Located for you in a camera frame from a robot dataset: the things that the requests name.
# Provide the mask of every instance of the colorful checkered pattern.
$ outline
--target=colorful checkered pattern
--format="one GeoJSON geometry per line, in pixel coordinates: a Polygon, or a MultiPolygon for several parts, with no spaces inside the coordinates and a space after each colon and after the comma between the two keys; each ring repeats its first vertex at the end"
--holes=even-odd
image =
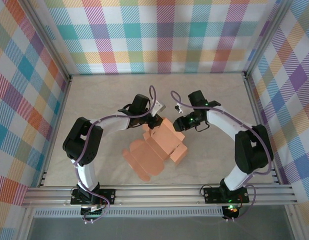
{"type": "Polygon", "coordinates": [[[274,20],[274,18],[276,16],[276,13],[278,11],[278,8],[279,8],[281,2],[282,2],[282,0],[276,0],[275,1],[275,4],[274,4],[274,6],[273,6],[273,8],[272,8],[272,10],[271,10],[271,12],[270,12],[266,22],[265,22],[265,24],[264,24],[264,26],[263,26],[263,28],[262,28],[262,30],[260,32],[260,34],[259,34],[259,36],[258,36],[258,38],[257,38],[257,40],[256,40],[256,42],[254,44],[254,46],[253,46],[253,49],[252,49],[252,51],[251,51],[251,53],[249,55],[249,58],[248,58],[247,62],[245,63],[243,71],[247,71],[247,69],[248,69],[248,67],[249,67],[249,65],[251,63],[251,60],[255,56],[255,53],[256,53],[257,49],[259,48],[259,46],[260,46],[260,44],[262,42],[262,39],[263,39],[265,33],[267,33],[267,31],[268,31],[268,27],[270,26],[270,24],[272,23],[272,21],[274,20]]]}
{"type": "Polygon", "coordinates": [[[65,86],[17,0],[0,0],[0,240],[39,178],[65,86]]]}
{"type": "Polygon", "coordinates": [[[285,183],[309,228],[309,0],[295,0],[252,74],[285,183]]]}
{"type": "Polygon", "coordinates": [[[71,73],[117,74],[241,72],[280,0],[44,2],[38,15],[71,73]]]}

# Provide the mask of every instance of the orange cardboard box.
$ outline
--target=orange cardboard box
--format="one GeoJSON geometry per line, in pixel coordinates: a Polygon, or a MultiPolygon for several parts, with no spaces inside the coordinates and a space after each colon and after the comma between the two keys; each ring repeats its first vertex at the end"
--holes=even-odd
{"type": "Polygon", "coordinates": [[[122,155],[139,178],[148,182],[151,176],[157,176],[164,170],[164,161],[169,157],[178,165],[187,155],[188,148],[183,144],[185,135],[175,131],[167,118],[154,129],[147,124],[142,125],[142,129],[145,130],[144,140],[133,141],[130,151],[124,149],[122,155]]]}

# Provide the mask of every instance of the purple cable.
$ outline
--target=purple cable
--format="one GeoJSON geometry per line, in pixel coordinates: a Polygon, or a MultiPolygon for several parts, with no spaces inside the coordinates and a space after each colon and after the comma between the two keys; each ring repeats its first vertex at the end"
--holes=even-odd
{"type": "MultiPolygon", "coordinates": [[[[98,197],[98,198],[103,199],[103,200],[106,201],[106,206],[107,206],[107,208],[103,211],[103,213],[102,213],[99,217],[97,217],[96,219],[90,221],[90,223],[94,223],[94,222],[98,221],[99,219],[101,219],[104,215],[107,214],[107,212],[109,211],[109,208],[110,208],[110,202],[109,202],[109,200],[108,200],[106,197],[104,197],[104,196],[102,196],[102,195],[99,195],[99,194],[96,194],[96,193],[94,193],[93,191],[90,191],[90,190],[83,184],[83,182],[81,181],[80,176],[79,176],[78,168],[75,168],[75,175],[76,175],[76,177],[77,177],[77,179],[78,179],[78,183],[81,184],[81,187],[82,187],[86,192],[88,192],[88,193],[90,193],[90,194],[92,194],[92,195],[94,195],[94,196],[96,196],[96,197],[98,197]]],[[[83,220],[84,220],[85,223],[88,223],[88,221],[87,221],[85,215],[83,215],[83,220]]]]}
{"type": "MultiPolygon", "coordinates": [[[[149,109],[147,112],[145,112],[145,113],[143,113],[143,114],[141,114],[141,115],[137,115],[137,116],[110,115],[110,116],[105,116],[105,117],[100,118],[99,120],[95,121],[95,122],[90,126],[90,128],[89,128],[89,130],[88,130],[88,133],[87,133],[86,139],[85,139],[85,143],[84,143],[84,146],[83,146],[83,150],[82,150],[80,156],[79,156],[78,159],[73,163],[73,165],[74,165],[74,167],[75,167],[75,175],[76,175],[76,177],[77,177],[77,179],[78,179],[78,182],[81,184],[82,188],[83,188],[86,192],[88,192],[88,193],[90,193],[90,194],[92,194],[92,195],[94,195],[94,196],[96,196],[96,197],[98,197],[98,198],[100,198],[100,199],[105,200],[106,203],[107,203],[107,208],[103,211],[103,213],[102,213],[99,217],[97,217],[96,219],[91,220],[90,223],[94,223],[94,222],[98,221],[99,219],[101,219],[105,214],[107,214],[107,212],[109,211],[109,208],[110,208],[110,202],[109,202],[109,200],[108,200],[107,198],[105,198],[105,197],[102,196],[102,195],[99,195],[99,194],[96,194],[96,193],[90,191],[90,190],[87,188],[87,186],[85,186],[85,185],[83,184],[82,180],[80,179],[80,175],[79,175],[79,171],[78,171],[78,162],[82,159],[82,157],[84,156],[84,154],[85,154],[85,152],[86,152],[86,150],[87,150],[87,145],[88,145],[88,141],[89,141],[89,137],[90,137],[91,130],[92,130],[92,128],[93,128],[96,124],[101,123],[102,121],[104,121],[104,120],[106,120],[106,119],[111,119],[111,118],[130,118],[130,119],[137,119],[137,118],[142,118],[142,117],[146,116],[147,114],[151,113],[152,110],[154,109],[154,106],[155,106],[156,100],[157,100],[156,89],[155,89],[155,87],[154,87],[153,85],[150,85],[150,87],[149,87],[149,93],[150,93],[151,99],[153,99],[153,105],[150,107],[150,109],[149,109]]],[[[89,223],[89,222],[87,221],[85,215],[83,216],[83,220],[84,220],[85,223],[89,223]]]]}
{"type": "Polygon", "coordinates": [[[224,115],[226,115],[227,117],[229,117],[230,119],[232,119],[233,121],[235,121],[236,123],[240,124],[241,126],[243,126],[245,129],[249,130],[250,132],[252,132],[252,134],[259,140],[259,142],[261,143],[266,157],[268,159],[268,170],[266,172],[258,172],[255,171],[252,174],[257,174],[257,175],[268,175],[271,172],[271,168],[272,168],[272,163],[271,163],[271,157],[270,157],[270,153],[269,150],[265,144],[265,142],[262,140],[262,138],[250,127],[248,127],[247,125],[245,125],[243,122],[241,122],[240,120],[238,120],[237,118],[235,118],[234,116],[232,116],[230,113],[223,111],[221,109],[215,108],[215,107],[209,107],[209,106],[191,106],[191,105],[187,105],[181,102],[181,96],[179,95],[179,93],[177,93],[176,91],[171,91],[170,92],[171,97],[173,98],[173,100],[175,100],[178,104],[180,104],[181,106],[187,107],[187,108],[191,108],[191,109],[209,109],[209,110],[214,110],[217,111],[219,113],[222,113],[224,115]]]}
{"type": "Polygon", "coordinates": [[[248,185],[246,185],[246,187],[252,187],[252,189],[253,189],[253,199],[252,199],[251,205],[249,206],[247,211],[245,211],[241,216],[238,216],[236,219],[241,219],[243,216],[247,215],[251,211],[251,209],[253,208],[255,201],[256,201],[257,191],[256,191],[255,186],[253,186],[252,184],[248,184],[248,185]]]}
{"type": "Polygon", "coordinates": [[[109,116],[105,116],[103,118],[100,118],[99,120],[95,121],[89,128],[88,130],[88,133],[86,135],[86,139],[85,139],[85,143],[84,143],[84,146],[83,146],[83,150],[80,154],[80,156],[78,157],[78,159],[73,163],[74,166],[78,166],[78,163],[79,161],[83,158],[86,150],[87,150],[87,145],[88,145],[88,142],[89,142],[89,137],[90,137],[90,133],[91,133],[91,130],[93,129],[93,127],[98,124],[98,123],[101,123],[102,121],[104,120],[107,120],[107,119],[111,119],[111,118],[130,118],[130,119],[137,119],[137,118],[142,118],[144,116],[146,116],[147,114],[151,113],[151,111],[154,109],[155,107],[155,103],[156,103],[156,100],[157,100],[157,93],[156,93],[156,89],[153,85],[151,85],[149,87],[149,93],[151,95],[151,89],[153,89],[153,95],[154,95],[154,98],[153,98],[153,105],[150,107],[150,109],[145,112],[144,114],[141,114],[141,115],[137,115],[137,116],[128,116],[128,115],[109,115],[109,116]]]}

